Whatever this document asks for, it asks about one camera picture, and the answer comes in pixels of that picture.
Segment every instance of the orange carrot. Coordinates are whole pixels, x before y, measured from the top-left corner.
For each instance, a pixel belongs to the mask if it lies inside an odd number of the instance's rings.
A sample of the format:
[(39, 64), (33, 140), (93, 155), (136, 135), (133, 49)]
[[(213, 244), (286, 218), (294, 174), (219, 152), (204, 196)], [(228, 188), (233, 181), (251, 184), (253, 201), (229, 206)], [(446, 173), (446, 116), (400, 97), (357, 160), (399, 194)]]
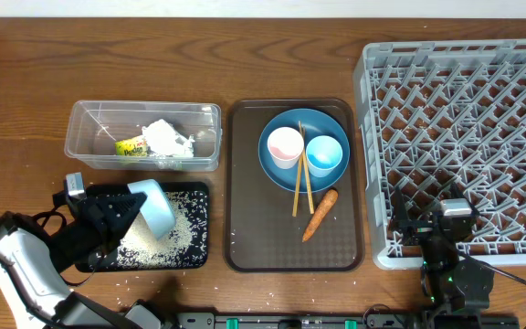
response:
[(320, 225), (321, 221), (326, 217), (326, 214), (328, 214), (332, 206), (334, 206), (337, 199), (338, 192), (336, 192), (336, 190), (331, 189), (330, 191), (328, 191), (328, 193), (326, 193), (326, 195), (318, 205), (318, 208), (316, 208), (316, 212), (311, 218), (310, 224), (308, 224), (306, 231), (303, 233), (303, 239), (301, 240), (301, 242), (306, 242), (311, 238), (312, 235), (314, 235), (314, 232), (316, 231), (316, 229), (318, 229), (318, 226)]

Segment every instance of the blue plate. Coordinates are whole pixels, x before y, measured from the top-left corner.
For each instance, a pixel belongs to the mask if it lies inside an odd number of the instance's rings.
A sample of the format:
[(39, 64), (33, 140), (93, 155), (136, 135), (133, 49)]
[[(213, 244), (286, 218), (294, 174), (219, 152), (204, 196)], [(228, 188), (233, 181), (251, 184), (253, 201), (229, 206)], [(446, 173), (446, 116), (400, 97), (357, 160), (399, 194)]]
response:
[[(279, 169), (271, 159), (271, 154), (267, 149), (267, 139), (269, 135), (280, 127), (291, 127), (298, 130), (298, 122), (306, 128), (304, 144), (307, 145), (314, 137), (327, 135), (333, 137), (342, 146), (342, 161), (327, 176), (318, 178), (310, 175), (310, 185), (312, 192), (318, 192), (328, 188), (342, 177), (348, 160), (351, 155), (350, 145), (344, 129), (331, 116), (320, 111), (311, 109), (296, 109), (284, 111), (282, 114), (273, 118), (263, 129), (259, 138), (259, 161), (265, 174), (271, 178), (275, 184), (291, 191), (295, 191), (296, 179), (298, 175), (298, 165), (290, 169)], [(301, 165), (300, 193), (307, 193), (306, 178), (303, 174), (303, 164)]]

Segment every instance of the transparent container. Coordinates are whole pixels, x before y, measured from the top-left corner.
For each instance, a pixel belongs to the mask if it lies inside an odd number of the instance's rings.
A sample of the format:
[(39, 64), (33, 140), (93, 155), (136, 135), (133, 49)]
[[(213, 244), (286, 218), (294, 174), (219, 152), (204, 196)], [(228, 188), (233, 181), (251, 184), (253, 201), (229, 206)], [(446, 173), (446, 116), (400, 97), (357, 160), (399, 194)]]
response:
[[(115, 142), (166, 120), (184, 137), (194, 136), (194, 157), (122, 156)], [(95, 169), (213, 171), (222, 140), (215, 104), (158, 101), (78, 101), (72, 108), (64, 153)]]

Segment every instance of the white granules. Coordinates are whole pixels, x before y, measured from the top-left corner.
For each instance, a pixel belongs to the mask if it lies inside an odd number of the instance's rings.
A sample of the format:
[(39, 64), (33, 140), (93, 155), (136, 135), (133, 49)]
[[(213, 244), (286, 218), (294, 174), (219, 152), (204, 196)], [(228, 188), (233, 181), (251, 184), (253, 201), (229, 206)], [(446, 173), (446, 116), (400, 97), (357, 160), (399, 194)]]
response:
[(187, 204), (196, 205), (196, 200), (189, 196), (183, 192), (168, 193), (176, 223), (168, 235), (157, 241), (141, 214), (133, 221), (118, 247), (117, 264), (120, 268), (163, 268), (179, 264), (179, 256), (188, 250), (197, 234), (192, 231), (193, 224), (185, 207)]

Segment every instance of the table surface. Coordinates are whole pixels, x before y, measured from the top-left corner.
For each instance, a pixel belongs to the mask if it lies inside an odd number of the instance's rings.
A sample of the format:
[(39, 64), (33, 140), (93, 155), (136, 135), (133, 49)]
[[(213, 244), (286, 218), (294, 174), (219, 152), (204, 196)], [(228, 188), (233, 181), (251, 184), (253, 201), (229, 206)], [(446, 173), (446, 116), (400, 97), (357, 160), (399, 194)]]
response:
[[(78, 292), (113, 310), (141, 298), (169, 312), (359, 314), (377, 302), (416, 311), (427, 303), (419, 272), (379, 270), (370, 252), (347, 273), (230, 270), (225, 152), (206, 174), (92, 170), (64, 155), (70, 109), (78, 100), (213, 102), (226, 117), (242, 99), (337, 97), (353, 106), (352, 70), (367, 43), (520, 37), (526, 20), (0, 18), (0, 215), (49, 210), (65, 174), (78, 171), (87, 184), (204, 181), (212, 215), (203, 268), (98, 273)], [(363, 172), (358, 130), (355, 138)], [(509, 270), (526, 278), (526, 267)], [(526, 287), (496, 277), (490, 299), (490, 313), (514, 313), (526, 324)], [(0, 292), (0, 328), (14, 326)]]

